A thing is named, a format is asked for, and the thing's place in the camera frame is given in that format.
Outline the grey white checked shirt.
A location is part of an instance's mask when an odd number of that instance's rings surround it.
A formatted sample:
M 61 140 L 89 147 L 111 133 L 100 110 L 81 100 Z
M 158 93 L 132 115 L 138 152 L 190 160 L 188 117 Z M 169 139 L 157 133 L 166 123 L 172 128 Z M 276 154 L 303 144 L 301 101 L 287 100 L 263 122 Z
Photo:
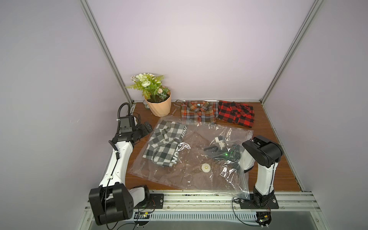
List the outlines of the grey white checked shirt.
M 162 167 L 172 167 L 177 164 L 177 149 L 186 132 L 186 125 L 173 121 L 161 121 L 147 142 L 143 158 Z

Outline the red black plaid shirt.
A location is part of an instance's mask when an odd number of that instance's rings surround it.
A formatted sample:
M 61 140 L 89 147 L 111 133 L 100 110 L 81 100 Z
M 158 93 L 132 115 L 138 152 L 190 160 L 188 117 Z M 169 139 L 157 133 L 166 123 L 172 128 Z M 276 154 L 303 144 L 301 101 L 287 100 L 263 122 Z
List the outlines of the red black plaid shirt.
M 219 101 L 218 119 L 252 128 L 255 113 L 252 106 L 237 102 Z

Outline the clear plastic vacuum bag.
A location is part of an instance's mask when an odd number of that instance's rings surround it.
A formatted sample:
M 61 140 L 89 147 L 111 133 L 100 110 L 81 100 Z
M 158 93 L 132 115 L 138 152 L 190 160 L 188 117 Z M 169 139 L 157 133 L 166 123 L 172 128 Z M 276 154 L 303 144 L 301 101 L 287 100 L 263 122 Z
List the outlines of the clear plastic vacuum bag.
M 162 167 L 143 158 L 152 131 L 129 171 L 132 175 L 177 189 L 214 192 L 246 200 L 250 198 L 248 173 L 242 175 L 235 163 L 211 159 L 204 153 L 203 149 L 215 145 L 215 137 L 218 136 L 224 137 L 228 147 L 233 144 L 242 144 L 252 138 L 253 132 L 251 130 L 214 123 L 194 122 L 173 116 L 162 117 L 157 125 L 163 120 L 187 126 L 184 139 L 177 149 L 177 164 L 172 167 Z M 205 173 L 201 170 L 204 163 L 211 166 L 210 172 Z

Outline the multicolour tartan shirt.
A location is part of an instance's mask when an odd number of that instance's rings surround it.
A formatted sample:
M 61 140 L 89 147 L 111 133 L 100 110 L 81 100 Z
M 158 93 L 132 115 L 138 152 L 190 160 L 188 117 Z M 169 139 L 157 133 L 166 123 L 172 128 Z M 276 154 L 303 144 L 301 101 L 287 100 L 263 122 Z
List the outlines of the multicolour tartan shirt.
M 216 123 L 218 102 L 186 101 L 181 106 L 181 118 L 201 123 Z

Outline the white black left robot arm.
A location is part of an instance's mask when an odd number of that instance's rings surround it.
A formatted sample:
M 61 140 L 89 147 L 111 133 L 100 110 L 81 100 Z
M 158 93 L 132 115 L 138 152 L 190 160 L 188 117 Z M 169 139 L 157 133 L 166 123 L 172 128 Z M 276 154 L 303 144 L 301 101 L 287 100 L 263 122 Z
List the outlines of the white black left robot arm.
M 152 132 L 149 123 L 139 124 L 133 115 L 117 119 L 117 133 L 109 141 L 112 154 L 97 188 L 89 192 L 89 203 L 98 226 L 117 224 L 132 218 L 134 208 L 150 202 L 150 192 L 146 185 L 132 189 L 126 187 L 126 174 L 130 156 L 136 142 Z

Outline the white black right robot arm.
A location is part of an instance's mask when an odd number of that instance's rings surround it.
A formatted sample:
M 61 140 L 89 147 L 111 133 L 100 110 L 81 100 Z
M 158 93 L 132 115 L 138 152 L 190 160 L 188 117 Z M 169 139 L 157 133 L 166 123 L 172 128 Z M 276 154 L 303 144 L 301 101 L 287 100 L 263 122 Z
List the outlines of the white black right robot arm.
M 217 144 L 204 148 L 204 153 L 216 160 L 227 160 L 238 165 L 241 174 L 246 174 L 258 164 L 257 181 L 251 201 L 257 208 L 265 208 L 274 197 L 276 169 L 284 152 L 281 146 L 264 136 L 256 136 L 242 144 L 227 146 L 220 137 Z

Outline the white round bag valve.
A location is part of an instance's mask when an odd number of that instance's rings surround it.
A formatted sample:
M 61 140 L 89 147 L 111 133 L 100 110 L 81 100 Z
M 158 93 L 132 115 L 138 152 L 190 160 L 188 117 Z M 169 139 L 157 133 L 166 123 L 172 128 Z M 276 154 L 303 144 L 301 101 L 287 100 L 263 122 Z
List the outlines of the white round bag valve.
M 207 163 L 204 163 L 202 164 L 201 166 L 201 170 L 204 172 L 204 173 L 208 173 L 211 171 L 211 166 Z

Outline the terracotta flower pot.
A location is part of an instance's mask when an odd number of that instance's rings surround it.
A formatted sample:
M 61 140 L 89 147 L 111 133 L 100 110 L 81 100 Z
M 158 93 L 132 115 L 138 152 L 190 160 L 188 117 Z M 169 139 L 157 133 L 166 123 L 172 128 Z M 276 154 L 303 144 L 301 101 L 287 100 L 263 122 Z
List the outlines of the terracotta flower pot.
M 146 99 L 144 101 L 147 103 L 149 109 L 155 116 L 165 117 L 169 115 L 172 106 L 172 97 L 170 91 L 168 92 L 168 96 L 169 96 L 168 99 L 166 99 L 161 103 L 151 103 Z

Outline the artificial green white plant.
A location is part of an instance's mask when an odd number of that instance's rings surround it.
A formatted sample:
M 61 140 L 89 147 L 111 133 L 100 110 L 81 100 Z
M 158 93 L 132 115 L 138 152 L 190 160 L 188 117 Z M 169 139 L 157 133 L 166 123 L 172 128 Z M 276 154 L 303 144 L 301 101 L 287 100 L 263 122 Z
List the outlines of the artificial green white plant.
M 141 91 L 142 96 L 150 103 L 162 103 L 169 98 L 170 90 L 162 84 L 163 75 L 140 73 L 130 79 L 133 84 L 126 88 Z

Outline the small brown slotted scoop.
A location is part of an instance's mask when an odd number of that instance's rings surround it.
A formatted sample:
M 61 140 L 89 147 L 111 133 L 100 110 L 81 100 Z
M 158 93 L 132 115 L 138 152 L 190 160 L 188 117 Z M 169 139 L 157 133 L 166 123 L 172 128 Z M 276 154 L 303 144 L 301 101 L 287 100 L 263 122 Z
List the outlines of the small brown slotted scoop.
M 178 109 L 181 109 L 181 106 L 185 104 L 185 101 L 182 101 L 182 100 L 176 100 L 174 102 L 174 111 L 172 112 L 172 116 L 175 114 L 175 112 L 178 110 Z

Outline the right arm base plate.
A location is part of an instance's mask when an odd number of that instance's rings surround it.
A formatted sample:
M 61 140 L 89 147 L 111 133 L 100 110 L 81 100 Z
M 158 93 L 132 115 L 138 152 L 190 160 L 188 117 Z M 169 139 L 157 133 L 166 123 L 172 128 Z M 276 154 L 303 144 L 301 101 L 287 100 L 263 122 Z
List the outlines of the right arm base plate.
M 275 194 L 259 195 L 250 194 L 250 200 L 240 200 L 241 209 L 279 209 L 279 204 Z

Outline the aluminium front rail frame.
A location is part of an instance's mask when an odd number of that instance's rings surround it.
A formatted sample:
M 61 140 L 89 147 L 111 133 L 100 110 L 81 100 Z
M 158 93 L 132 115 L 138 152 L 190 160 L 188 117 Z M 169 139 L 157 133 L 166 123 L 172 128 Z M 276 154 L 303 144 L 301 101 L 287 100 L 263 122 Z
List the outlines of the aluminium front rail frame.
M 279 209 L 241 209 L 240 199 L 210 192 L 151 190 L 164 194 L 163 209 L 136 209 L 129 220 L 109 224 L 113 230 L 329 230 L 311 192 L 275 192 Z M 90 205 L 78 230 L 98 226 Z

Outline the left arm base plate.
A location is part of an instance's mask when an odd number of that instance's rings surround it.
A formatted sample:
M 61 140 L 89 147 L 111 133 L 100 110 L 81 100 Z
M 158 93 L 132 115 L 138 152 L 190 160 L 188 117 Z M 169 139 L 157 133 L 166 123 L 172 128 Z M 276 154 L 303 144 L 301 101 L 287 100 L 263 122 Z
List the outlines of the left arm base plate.
M 135 206 L 135 209 L 163 209 L 164 194 L 150 194 L 149 201 L 142 201 Z

